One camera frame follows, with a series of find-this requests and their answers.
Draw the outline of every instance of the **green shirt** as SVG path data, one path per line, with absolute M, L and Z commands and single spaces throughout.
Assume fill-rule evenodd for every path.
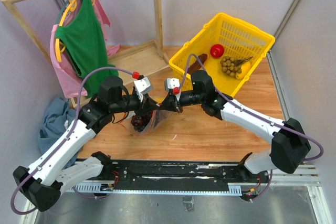
M 71 63 L 80 78 L 84 79 L 97 68 L 114 67 L 107 62 L 103 32 L 91 0 L 82 0 L 77 16 L 69 25 L 59 26 L 55 37 L 66 45 Z M 118 76 L 118 72 L 102 70 L 86 81 L 84 88 L 88 91 L 88 97 L 98 92 L 100 83 L 108 76 Z

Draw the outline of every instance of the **blue cloth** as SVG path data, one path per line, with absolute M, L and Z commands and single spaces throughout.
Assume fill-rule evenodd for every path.
M 43 124 L 37 136 L 37 144 L 44 154 L 67 130 L 64 124 L 68 120 L 68 126 L 74 120 L 76 111 L 69 108 L 69 103 L 61 97 L 55 98 L 47 108 Z M 64 168 L 70 167 L 77 158 L 78 152 L 70 159 Z

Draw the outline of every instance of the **wooden clothes rack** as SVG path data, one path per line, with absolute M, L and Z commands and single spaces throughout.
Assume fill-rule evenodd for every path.
M 49 52 L 42 40 L 38 37 L 37 33 L 31 27 L 24 15 L 16 7 L 15 3 L 20 1 L 24 0 L 1 0 L 12 16 L 21 25 L 26 34 L 42 52 L 45 58 L 51 63 Z M 161 0 L 154 0 L 154 11 L 156 38 L 110 56 L 108 58 L 108 62 L 110 64 L 114 64 L 119 68 L 125 68 L 131 72 L 139 71 L 140 74 L 147 77 L 152 77 L 169 67 L 169 60 L 163 51 Z M 119 73 L 119 76 L 123 79 L 126 87 L 130 87 L 132 85 L 133 79 L 131 76 L 123 72 Z M 86 97 L 81 97 L 79 102 L 80 106 L 85 105 L 89 102 L 89 100 L 90 99 L 87 99 Z M 74 108 L 78 105 L 76 98 L 72 98 L 71 103 Z

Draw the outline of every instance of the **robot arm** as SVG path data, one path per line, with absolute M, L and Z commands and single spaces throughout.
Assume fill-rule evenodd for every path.
M 133 93 L 122 96 L 122 90 L 125 90 L 122 80 L 119 77 L 108 77 L 101 84 L 98 94 L 80 110 L 75 130 L 47 163 L 40 167 L 40 163 L 66 138 L 68 131 L 28 168 L 19 166 L 14 171 L 16 184 L 20 184 L 33 170 L 38 170 L 22 187 L 21 192 L 40 211 L 45 211 L 72 186 L 92 177 L 105 179 L 109 176 L 115 165 L 109 156 L 102 153 L 94 153 L 80 164 L 64 170 L 62 168 L 85 143 L 112 121 L 115 113 L 121 112 L 135 111 L 138 116 L 154 110 L 181 113 L 184 106 L 201 104 L 208 115 L 236 123 L 256 133 L 271 144 L 271 149 L 261 153 L 249 153 L 241 160 L 237 172 L 243 180 L 248 180 L 252 174 L 274 168 L 293 173 L 310 151 L 306 139 L 274 125 L 285 125 L 303 133 L 298 121 L 289 119 L 283 122 L 253 111 L 229 96 L 224 99 L 222 94 L 215 91 L 212 79 L 205 71 L 196 71 L 191 79 L 193 90 L 182 92 L 178 89 L 178 79 L 167 79 L 167 97 L 158 104 L 148 96 L 152 89 L 148 78 L 135 81 Z M 268 119 L 271 123 L 267 124 L 261 118 Z

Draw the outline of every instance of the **wooden tabletop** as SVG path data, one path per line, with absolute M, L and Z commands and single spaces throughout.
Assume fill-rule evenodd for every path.
M 172 57 L 180 47 L 165 47 Z M 164 81 L 172 70 L 151 79 L 150 96 L 164 98 Z M 264 59 L 248 82 L 235 96 L 242 104 L 261 113 L 282 119 L 267 59 Z M 205 114 L 200 105 L 172 114 L 158 129 L 145 136 L 131 134 L 121 125 L 109 124 L 90 140 L 79 153 L 87 158 L 101 151 L 113 159 L 160 159 L 187 161 L 239 161 L 249 152 L 269 148 L 269 144 L 248 130 Z

